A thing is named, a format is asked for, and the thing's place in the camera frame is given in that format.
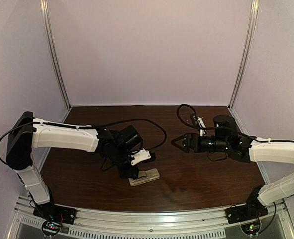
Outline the grey remote control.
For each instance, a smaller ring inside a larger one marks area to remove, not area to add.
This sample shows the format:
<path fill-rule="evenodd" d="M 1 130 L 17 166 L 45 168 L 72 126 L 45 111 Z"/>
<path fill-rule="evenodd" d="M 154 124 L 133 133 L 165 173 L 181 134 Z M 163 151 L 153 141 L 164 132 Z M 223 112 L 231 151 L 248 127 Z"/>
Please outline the grey remote control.
<path fill-rule="evenodd" d="M 128 181 L 131 187 L 135 187 L 152 181 L 156 181 L 159 178 L 160 173 L 158 169 L 154 168 L 146 171 L 140 171 L 137 179 L 129 178 Z"/>

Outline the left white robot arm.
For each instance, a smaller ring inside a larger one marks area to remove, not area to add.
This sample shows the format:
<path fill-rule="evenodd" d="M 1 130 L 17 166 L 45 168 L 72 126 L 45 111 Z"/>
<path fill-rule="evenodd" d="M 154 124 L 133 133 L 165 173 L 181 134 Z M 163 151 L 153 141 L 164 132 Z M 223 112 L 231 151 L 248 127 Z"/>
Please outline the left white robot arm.
<path fill-rule="evenodd" d="M 32 112 L 24 112 L 8 137 L 4 163 L 14 170 L 30 192 L 35 205 L 53 207 L 53 197 L 45 185 L 32 159 L 34 148 L 75 149 L 98 153 L 110 159 L 118 168 L 119 176 L 137 186 L 160 178 L 157 169 L 139 171 L 138 164 L 154 161 L 156 156 L 147 149 L 136 146 L 143 143 L 133 126 L 121 131 L 108 130 L 102 126 L 61 124 L 35 118 Z"/>

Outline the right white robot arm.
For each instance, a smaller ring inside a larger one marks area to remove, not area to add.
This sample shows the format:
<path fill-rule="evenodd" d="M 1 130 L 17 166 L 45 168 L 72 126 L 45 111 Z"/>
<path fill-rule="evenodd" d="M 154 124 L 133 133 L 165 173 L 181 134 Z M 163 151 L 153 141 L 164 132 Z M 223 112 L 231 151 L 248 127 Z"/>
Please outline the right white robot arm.
<path fill-rule="evenodd" d="M 262 139 L 238 132 L 235 119 L 230 115 L 213 118 L 213 136 L 197 114 L 190 115 L 192 128 L 198 133 L 186 133 L 171 141 L 185 153 L 224 153 L 227 158 L 238 162 L 278 162 L 294 165 L 294 140 Z M 259 211 L 267 205 L 294 195 L 294 173 L 271 184 L 255 188 L 246 201 L 250 210 Z"/>

